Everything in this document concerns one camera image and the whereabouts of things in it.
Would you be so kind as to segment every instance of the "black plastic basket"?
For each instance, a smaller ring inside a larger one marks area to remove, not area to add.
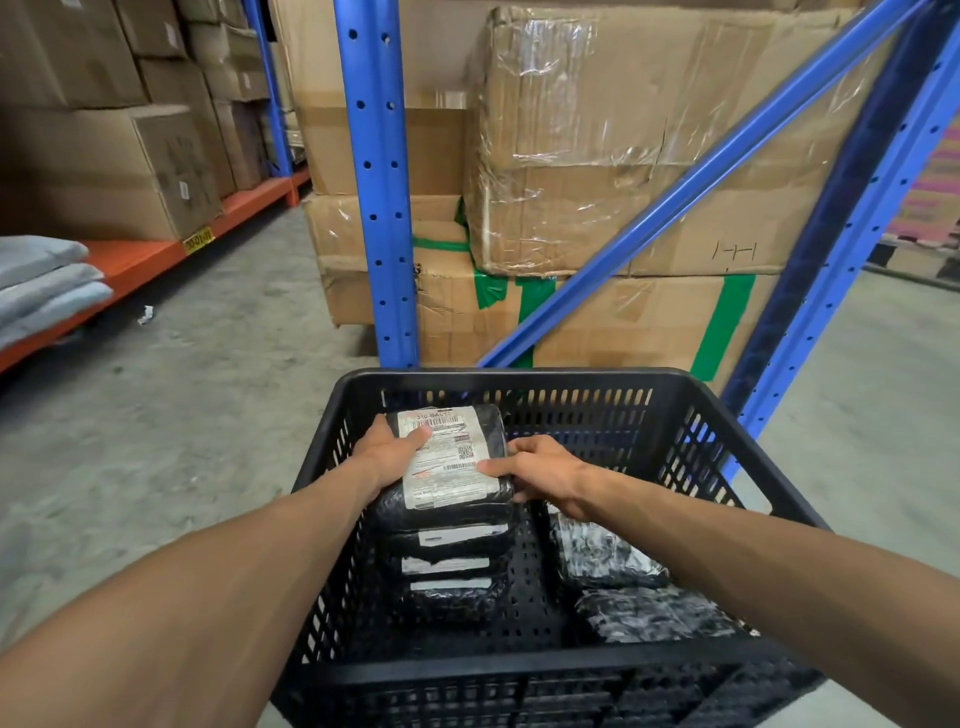
[[[743,507],[734,457],[781,518],[826,527],[701,382],[670,369],[365,370],[330,396],[294,490],[343,462],[379,412],[496,402],[510,438],[553,435],[589,463]],[[545,586],[546,544],[521,510],[502,614],[470,627],[391,616],[357,524],[277,682],[295,726],[697,726],[760,723],[823,676],[746,632],[672,643],[585,643]]]

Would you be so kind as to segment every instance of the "white label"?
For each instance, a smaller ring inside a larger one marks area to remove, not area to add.
[[[410,585],[412,592],[425,592],[435,589],[489,589],[493,582],[487,576],[481,579],[442,579],[439,581],[415,581]]]
[[[495,477],[478,473],[476,464],[490,457],[473,407],[417,409],[396,415],[396,429],[406,437],[421,425],[433,436],[417,450],[403,476],[403,502],[410,509],[440,508],[483,500],[495,493]]]
[[[429,531],[418,531],[421,546],[446,546],[459,544],[462,541],[482,539],[485,536],[495,536],[507,530],[507,524],[500,525],[462,525],[458,528],[437,528]]]
[[[431,564],[423,559],[403,559],[400,561],[400,571],[403,573],[444,573],[445,571],[470,571],[485,569],[490,565],[490,559],[444,559]]]

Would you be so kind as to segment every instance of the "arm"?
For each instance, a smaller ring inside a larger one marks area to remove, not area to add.
[[[676,494],[587,465],[546,435],[515,440],[512,473],[600,523],[678,583],[789,647],[904,726],[960,715],[960,580],[828,531]]]
[[[382,415],[308,488],[189,534],[0,657],[5,725],[251,726],[363,508],[429,438]]]

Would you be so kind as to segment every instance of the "warehouse aisle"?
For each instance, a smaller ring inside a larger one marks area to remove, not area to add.
[[[337,377],[375,361],[324,306],[302,213],[277,210],[7,385],[0,647],[157,546],[289,489]],[[960,574],[958,311],[955,294],[862,276],[763,444],[839,532]],[[833,686],[767,723],[811,724],[887,725]]]

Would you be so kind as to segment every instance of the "blue upright post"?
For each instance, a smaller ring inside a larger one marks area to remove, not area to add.
[[[260,14],[259,0],[244,0],[244,10],[247,11],[247,20],[256,31],[256,39],[260,44],[260,55],[263,56],[263,70],[267,74],[267,87],[270,89],[270,100],[267,102],[270,115],[270,134],[274,138],[277,166],[271,166],[274,177],[291,177],[294,173],[293,155],[290,154],[290,145],[287,144],[287,128],[283,123],[283,109],[280,108],[279,87],[276,84],[274,56],[270,52],[270,42],[263,27],[263,17]]]
[[[878,0],[737,124],[602,251],[497,344],[478,366],[508,366],[536,344],[768,139],[865,58],[925,0]]]
[[[937,0],[904,30],[877,79],[724,392],[724,401],[754,437],[843,301],[958,106],[960,3]],[[734,468],[731,463],[725,474],[732,476]]]
[[[420,363],[396,0],[334,0],[380,364]]]

